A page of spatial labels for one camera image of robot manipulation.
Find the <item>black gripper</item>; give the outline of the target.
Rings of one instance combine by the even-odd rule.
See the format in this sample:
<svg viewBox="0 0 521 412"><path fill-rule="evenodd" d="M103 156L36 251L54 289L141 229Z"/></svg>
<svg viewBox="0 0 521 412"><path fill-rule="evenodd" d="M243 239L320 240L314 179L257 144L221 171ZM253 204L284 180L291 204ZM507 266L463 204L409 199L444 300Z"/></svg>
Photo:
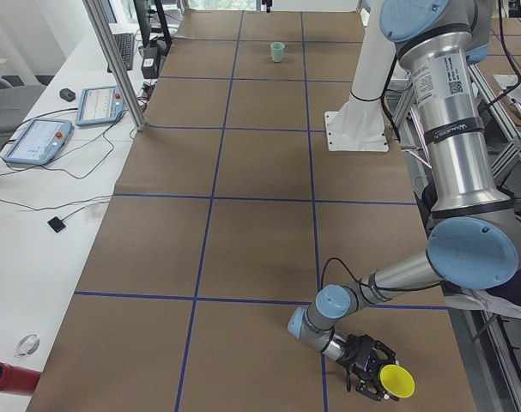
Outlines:
<svg viewBox="0 0 521 412"><path fill-rule="evenodd" d="M355 390L361 395L376 402L399 401L382 385L373 382L378 380L380 366L400 365L396 353L383 342L369 335L348 335L342 355L336 363L345 369L347 381L351 381L353 375L360 380Z"/></svg>

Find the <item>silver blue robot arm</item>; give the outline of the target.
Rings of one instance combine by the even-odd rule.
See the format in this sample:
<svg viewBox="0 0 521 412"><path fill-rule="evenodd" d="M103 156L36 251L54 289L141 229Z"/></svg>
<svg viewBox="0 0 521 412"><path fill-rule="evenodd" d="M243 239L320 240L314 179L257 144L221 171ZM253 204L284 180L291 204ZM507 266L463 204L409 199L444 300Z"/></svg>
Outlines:
<svg viewBox="0 0 521 412"><path fill-rule="evenodd" d="M425 251L349 285L323 283L288 331L332 359L349 390L380 402L413 395L395 353L336 323L364 308L441 282L472 291L509 282L521 270L521 218L498 190L468 68L486 57L489 1L378 1L371 22L395 46L392 62L412 78L437 199Z"/></svg>

